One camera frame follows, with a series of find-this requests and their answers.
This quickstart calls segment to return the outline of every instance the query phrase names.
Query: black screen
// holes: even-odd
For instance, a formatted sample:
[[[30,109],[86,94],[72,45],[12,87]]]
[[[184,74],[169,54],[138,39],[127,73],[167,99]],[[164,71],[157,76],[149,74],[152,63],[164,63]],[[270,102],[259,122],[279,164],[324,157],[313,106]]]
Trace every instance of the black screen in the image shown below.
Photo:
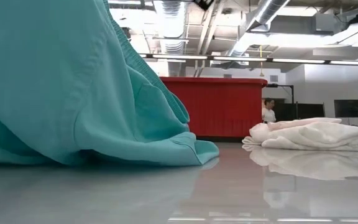
[[[288,103],[276,103],[273,108],[278,121],[292,121],[295,119],[295,105]]]
[[[358,118],[358,100],[335,100],[335,117]]]
[[[324,105],[298,103],[297,119],[323,118],[325,117]]]

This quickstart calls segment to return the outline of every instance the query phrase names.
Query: white shirt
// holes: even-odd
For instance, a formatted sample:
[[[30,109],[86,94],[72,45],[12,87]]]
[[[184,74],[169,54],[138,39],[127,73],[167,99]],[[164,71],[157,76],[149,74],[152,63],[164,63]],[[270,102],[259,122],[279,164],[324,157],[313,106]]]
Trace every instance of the white shirt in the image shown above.
[[[274,111],[262,108],[262,120],[265,122],[276,122],[276,115]]]

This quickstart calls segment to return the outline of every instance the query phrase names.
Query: computer monitor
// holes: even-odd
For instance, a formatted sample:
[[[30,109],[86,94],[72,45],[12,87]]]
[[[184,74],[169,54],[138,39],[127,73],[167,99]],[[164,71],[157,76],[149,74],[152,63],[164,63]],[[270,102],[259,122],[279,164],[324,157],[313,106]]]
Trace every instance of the computer monitor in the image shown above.
[[[334,100],[335,117],[358,118],[358,100]]]

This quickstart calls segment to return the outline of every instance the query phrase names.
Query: ceiling beam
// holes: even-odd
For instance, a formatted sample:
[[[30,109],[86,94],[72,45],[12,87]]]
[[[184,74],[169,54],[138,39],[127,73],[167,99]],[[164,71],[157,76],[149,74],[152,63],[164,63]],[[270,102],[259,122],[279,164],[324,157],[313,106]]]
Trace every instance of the ceiling beam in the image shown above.
[[[211,18],[212,18],[212,13],[214,11],[214,7],[215,7],[215,3],[213,3],[213,5],[209,8],[209,10],[207,12],[205,12],[206,13],[206,18],[205,18],[205,21],[204,21],[203,30],[201,31],[200,40],[198,41],[196,54],[201,53],[201,48],[203,47],[203,43],[204,43],[206,33],[208,31],[209,23],[211,23]]]
[[[216,26],[218,24],[218,19],[220,17],[220,15],[222,14],[222,10],[223,10],[223,7],[225,5],[226,1],[225,0],[220,0],[219,2],[217,2],[218,4],[218,8],[216,9],[216,15],[215,15],[215,18],[212,22],[212,25],[211,25],[211,28],[209,28],[209,33],[208,33],[208,37],[206,39],[206,42],[204,44],[204,48],[203,48],[203,51],[201,54],[206,54],[207,51],[208,51],[208,48],[209,48],[209,45],[211,44],[211,40],[212,40],[212,37],[215,33],[215,30],[216,30]]]

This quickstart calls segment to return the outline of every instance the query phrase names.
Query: person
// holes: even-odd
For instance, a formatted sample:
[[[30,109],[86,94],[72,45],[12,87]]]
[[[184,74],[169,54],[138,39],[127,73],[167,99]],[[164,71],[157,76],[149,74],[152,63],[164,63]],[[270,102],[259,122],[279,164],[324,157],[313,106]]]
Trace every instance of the person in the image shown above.
[[[188,122],[108,0],[0,1],[0,163],[195,166],[217,157]]]
[[[276,116],[273,111],[274,100],[270,98],[265,99],[265,106],[262,108],[262,121],[264,123],[276,122]]]

